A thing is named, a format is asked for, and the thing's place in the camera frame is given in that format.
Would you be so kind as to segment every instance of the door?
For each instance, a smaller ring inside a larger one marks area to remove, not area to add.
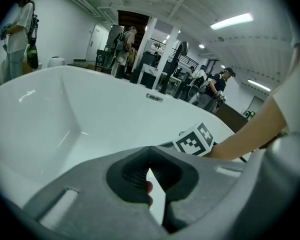
[[[87,61],[96,61],[97,50],[104,50],[107,39],[108,39],[109,31],[104,27],[96,24],[94,26],[93,32],[91,34],[91,39],[88,44],[88,50],[86,53]]]

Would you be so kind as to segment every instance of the ceiling light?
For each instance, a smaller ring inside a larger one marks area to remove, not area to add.
[[[244,22],[252,22],[254,18],[250,13],[242,14],[236,17],[228,18],[226,20],[220,21],[216,24],[211,25],[213,30],[222,29],[231,25],[240,24]]]
[[[248,82],[249,82],[250,84],[256,85],[256,86],[258,86],[258,87],[260,87],[260,88],[262,88],[262,89],[265,89],[265,90],[268,91],[268,92],[271,91],[270,88],[265,87],[265,86],[263,86],[262,84],[257,83],[257,82],[255,82],[255,81],[252,81],[252,80],[250,80],[250,79],[248,79]]]

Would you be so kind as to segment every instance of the cap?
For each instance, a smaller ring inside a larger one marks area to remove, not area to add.
[[[234,78],[236,77],[236,73],[233,71],[233,69],[231,67],[226,67],[224,69],[224,71],[227,71],[230,73],[231,76],[233,76]]]

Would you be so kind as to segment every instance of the railing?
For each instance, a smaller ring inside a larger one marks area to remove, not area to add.
[[[158,40],[155,40],[155,39],[152,39],[152,38],[151,38],[151,40],[153,41],[153,44],[151,45],[151,48],[153,48],[154,50],[158,50],[159,52],[163,53],[165,48],[166,48],[166,45],[162,42],[159,42]],[[174,57],[175,54],[176,54],[176,51],[177,51],[176,49],[172,48],[172,50],[170,51],[170,56]],[[199,63],[194,61],[192,58],[190,58],[188,56],[183,56],[183,55],[179,56],[179,62],[181,62],[183,64],[186,64],[189,68],[191,66],[194,66],[195,69],[199,65]]]

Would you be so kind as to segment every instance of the white bathtub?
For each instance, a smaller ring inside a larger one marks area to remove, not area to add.
[[[160,145],[197,122],[217,143],[233,134],[211,113],[107,74],[72,66],[27,74],[0,86],[0,192],[22,207],[83,161]]]

